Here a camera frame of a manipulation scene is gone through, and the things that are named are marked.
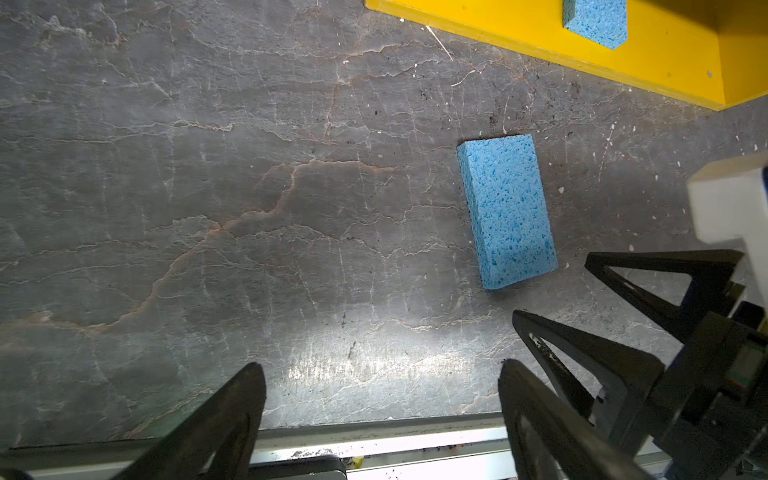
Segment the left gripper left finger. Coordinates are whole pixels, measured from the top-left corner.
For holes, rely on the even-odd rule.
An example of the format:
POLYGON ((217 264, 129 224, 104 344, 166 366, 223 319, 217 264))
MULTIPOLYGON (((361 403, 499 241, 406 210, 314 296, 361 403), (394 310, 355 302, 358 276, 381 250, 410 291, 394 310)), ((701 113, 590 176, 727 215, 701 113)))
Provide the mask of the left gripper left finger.
POLYGON ((244 479, 257 439, 267 388, 252 362, 117 479, 244 479))

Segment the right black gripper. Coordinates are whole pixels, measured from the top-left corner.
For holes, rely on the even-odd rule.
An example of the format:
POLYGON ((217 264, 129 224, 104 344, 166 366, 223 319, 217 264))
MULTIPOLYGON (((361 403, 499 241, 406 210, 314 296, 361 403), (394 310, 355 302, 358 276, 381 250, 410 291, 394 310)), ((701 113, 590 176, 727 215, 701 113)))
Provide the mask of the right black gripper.
POLYGON ((585 268, 682 343, 669 366, 653 355, 524 310, 513 326, 558 396, 617 449, 646 439, 667 453, 670 479, 719 479, 748 461, 767 467, 767 336, 733 318, 744 254, 716 249, 591 252, 585 268), (594 375, 599 401, 552 347, 594 375))

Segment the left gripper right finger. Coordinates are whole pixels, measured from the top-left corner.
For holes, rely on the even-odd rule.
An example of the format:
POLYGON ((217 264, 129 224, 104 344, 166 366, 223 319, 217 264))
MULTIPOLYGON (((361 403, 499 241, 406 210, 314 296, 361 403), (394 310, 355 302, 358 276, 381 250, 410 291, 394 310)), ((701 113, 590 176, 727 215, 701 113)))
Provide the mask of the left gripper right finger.
POLYGON ((600 438, 521 362, 503 363, 498 393, 519 479, 651 477, 600 438))

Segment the blue sponge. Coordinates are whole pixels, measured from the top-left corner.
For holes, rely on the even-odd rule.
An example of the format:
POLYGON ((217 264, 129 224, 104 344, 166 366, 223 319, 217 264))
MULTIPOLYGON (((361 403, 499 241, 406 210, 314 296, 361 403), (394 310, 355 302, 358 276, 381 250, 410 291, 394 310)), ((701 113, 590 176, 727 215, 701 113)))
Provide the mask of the blue sponge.
POLYGON ((533 138, 470 140, 457 155, 483 288, 499 290, 557 270, 533 138))
POLYGON ((564 0, 563 27, 598 45, 616 50, 628 39, 626 0, 564 0))

